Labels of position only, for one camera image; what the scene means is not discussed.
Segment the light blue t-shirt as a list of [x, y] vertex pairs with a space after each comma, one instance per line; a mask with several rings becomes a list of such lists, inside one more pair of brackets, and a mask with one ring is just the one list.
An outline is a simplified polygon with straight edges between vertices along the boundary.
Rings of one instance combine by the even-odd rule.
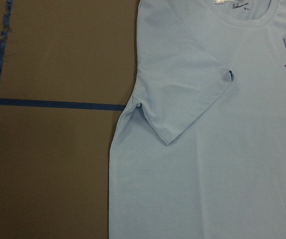
[[109, 238], [286, 239], [286, 0], [142, 0]]

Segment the blue tape line crosswise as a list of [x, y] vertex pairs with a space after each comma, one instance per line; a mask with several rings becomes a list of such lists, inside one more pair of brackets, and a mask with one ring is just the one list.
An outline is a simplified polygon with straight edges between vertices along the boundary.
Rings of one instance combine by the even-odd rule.
[[125, 105], [0, 98], [0, 106], [123, 111]]

